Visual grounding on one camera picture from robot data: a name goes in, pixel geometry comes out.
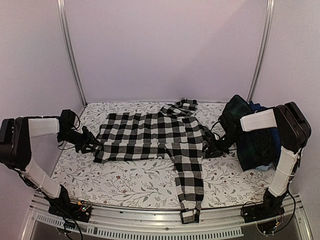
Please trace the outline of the black white checkered shirt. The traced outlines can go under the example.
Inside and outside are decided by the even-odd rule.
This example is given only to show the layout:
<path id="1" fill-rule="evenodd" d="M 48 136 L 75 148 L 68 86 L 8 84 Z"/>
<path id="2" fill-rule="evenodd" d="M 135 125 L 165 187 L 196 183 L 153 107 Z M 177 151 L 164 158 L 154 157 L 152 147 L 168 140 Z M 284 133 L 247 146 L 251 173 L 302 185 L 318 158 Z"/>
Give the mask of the black white checkered shirt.
<path id="1" fill-rule="evenodd" d="M 195 99 L 164 105 L 157 113 L 110 113 L 99 127 L 94 162 L 171 159 L 183 224 L 198 223 L 204 199 L 202 159 L 207 127 L 193 116 Z"/>

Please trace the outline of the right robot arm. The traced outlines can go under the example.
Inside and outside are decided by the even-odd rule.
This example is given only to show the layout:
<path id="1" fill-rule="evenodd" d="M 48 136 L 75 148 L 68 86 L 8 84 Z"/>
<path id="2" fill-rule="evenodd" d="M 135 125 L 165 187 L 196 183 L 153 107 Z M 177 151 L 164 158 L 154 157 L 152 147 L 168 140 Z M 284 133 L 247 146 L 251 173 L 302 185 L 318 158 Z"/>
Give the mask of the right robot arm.
<path id="1" fill-rule="evenodd" d="M 265 190 L 263 203 L 258 208 L 262 218 L 269 218 L 282 205 L 289 192 L 289 184 L 296 175 L 302 151 L 311 136 L 311 126 L 293 101 L 242 117 L 234 117 L 228 113 L 221 115 L 218 122 L 224 128 L 225 135 L 217 138 L 212 132 L 208 134 L 210 145 L 205 154 L 206 158 L 228 154 L 229 148 L 241 134 L 277 129 L 281 153 L 273 180 Z"/>

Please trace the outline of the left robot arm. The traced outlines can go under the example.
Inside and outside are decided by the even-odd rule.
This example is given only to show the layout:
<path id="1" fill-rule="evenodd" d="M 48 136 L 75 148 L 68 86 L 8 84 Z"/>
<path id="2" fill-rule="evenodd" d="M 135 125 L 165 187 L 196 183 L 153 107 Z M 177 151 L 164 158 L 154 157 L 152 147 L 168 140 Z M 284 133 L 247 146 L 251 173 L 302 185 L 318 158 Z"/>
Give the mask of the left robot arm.
<path id="1" fill-rule="evenodd" d="M 34 160 L 31 139 L 56 135 L 59 143 L 70 143 L 78 153 L 93 152 L 100 145 L 85 127 L 77 131 L 76 113 L 62 110 L 60 116 L 22 116 L 5 118 L 0 125 L 0 162 L 18 172 L 28 185 L 42 192 L 51 205 L 63 216 L 74 213 L 68 191 L 56 183 Z"/>

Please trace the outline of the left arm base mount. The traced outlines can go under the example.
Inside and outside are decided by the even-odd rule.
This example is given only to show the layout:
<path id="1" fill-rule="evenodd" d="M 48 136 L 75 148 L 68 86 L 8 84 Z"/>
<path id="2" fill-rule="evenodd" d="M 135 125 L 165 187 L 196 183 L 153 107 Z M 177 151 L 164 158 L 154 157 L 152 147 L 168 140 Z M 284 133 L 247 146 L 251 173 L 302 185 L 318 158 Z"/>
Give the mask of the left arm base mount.
<path id="1" fill-rule="evenodd" d="M 50 199 L 49 205 L 50 214 L 84 223 L 89 222 L 92 213 L 92 205 L 83 200 L 77 203 L 58 203 Z"/>

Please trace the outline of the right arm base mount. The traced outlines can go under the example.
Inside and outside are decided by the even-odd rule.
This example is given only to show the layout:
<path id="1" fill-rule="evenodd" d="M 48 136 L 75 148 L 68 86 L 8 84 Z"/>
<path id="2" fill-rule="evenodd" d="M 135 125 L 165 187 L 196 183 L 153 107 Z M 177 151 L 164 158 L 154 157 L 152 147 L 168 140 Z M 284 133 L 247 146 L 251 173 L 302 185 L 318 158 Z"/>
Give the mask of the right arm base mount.
<path id="1" fill-rule="evenodd" d="M 285 213 L 283 206 L 278 206 L 274 209 L 265 208 L 262 203 L 254 203 L 248 201 L 242 205 L 240 215 L 245 223 L 257 222 L 277 216 L 282 216 Z"/>

